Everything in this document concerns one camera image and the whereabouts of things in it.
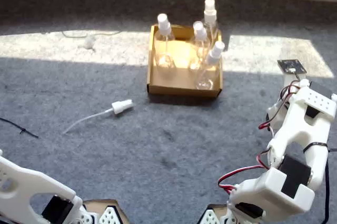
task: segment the gray carpet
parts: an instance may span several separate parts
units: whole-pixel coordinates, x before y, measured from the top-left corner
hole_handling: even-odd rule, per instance
[[[166,12],[172,23],[191,25],[202,18],[203,1],[0,0],[0,115],[40,136],[0,123],[4,156],[84,200],[117,199],[131,223],[192,224],[207,204],[225,203],[219,176],[255,164],[270,140],[257,125],[282,85],[277,59],[299,58],[311,79],[337,92],[337,4],[216,0],[227,44],[219,98],[149,97],[151,24]],[[67,30],[122,32],[97,36],[92,51],[81,47],[83,39],[64,37]],[[70,123],[123,99],[133,99],[135,108],[61,135]],[[337,147],[336,122],[330,146]],[[289,151],[301,157],[298,146]],[[330,223],[337,221],[336,160],[330,154]],[[284,223],[320,223],[324,197],[323,184],[312,210]]]

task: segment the clear plastic bottle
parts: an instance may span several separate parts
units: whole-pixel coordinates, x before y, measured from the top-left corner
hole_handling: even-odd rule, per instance
[[[213,46],[219,30],[216,22],[215,0],[205,0],[204,26],[211,41],[211,46]]]
[[[220,73],[219,61],[224,48],[225,44],[222,41],[217,41],[213,49],[209,51],[196,74],[195,87],[198,90],[211,90],[213,88],[214,82]]]
[[[175,66],[171,54],[171,44],[175,37],[167,15],[161,13],[157,19],[159,30],[154,35],[155,61],[159,67],[171,68]]]
[[[190,40],[190,69],[196,70],[207,56],[211,42],[201,21],[193,23],[194,37]]]

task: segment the cardboard box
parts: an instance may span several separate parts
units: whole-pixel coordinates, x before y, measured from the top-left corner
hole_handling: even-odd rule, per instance
[[[123,224],[130,224],[127,216],[121,209],[117,200],[114,199],[93,199],[93,200],[85,200],[83,204],[88,212],[96,212],[100,216],[104,213],[107,207],[115,207],[117,211],[117,215],[121,218]]]
[[[176,40],[173,46],[174,69],[162,69],[157,67],[154,56],[154,34],[158,25],[151,27],[151,36],[148,53],[147,92],[150,94],[186,95],[216,98],[222,91],[222,59],[220,60],[219,79],[214,83],[211,90],[198,90],[195,88],[196,70],[190,70],[186,61],[190,58],[190,44],[188,41],[193,37],[193,28],[172,25],[172,31]],[[219,31],[217,40],[221,41]]]

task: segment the circuit board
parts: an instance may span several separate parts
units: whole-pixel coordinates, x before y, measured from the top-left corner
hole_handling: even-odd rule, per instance
[[[281,70],[284,74],[305,74],[306,70],[299,60],[278,60]]]

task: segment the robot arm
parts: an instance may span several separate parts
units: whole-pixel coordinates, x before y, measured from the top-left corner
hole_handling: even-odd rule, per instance
[[[221,224],[229,216],[241,223],[281,221],[311,208],[314,191],[324,176],[326,143],[336,114],[337,95],[307,79],[294,83],[291,77],[294,79],[294,75],[285,78],[286,86],[296,85],[289,90],[293,92],[287,99],[289,107],[277,102],[267,111],[273,118],[271,130],[278,130],[267,146],[270,168],[257,179],[235,185]],[[292,142],[302,146],[306,164],[285,154]]]
[[[88,212],[82,199],[69,187],[46,174],[22,168],[1,155],[0,150],[0,223],[123,224],[115,206],[107,206],[102,215]],[[45,193],[54,196],[42,215],[38,215],[30,199]]]

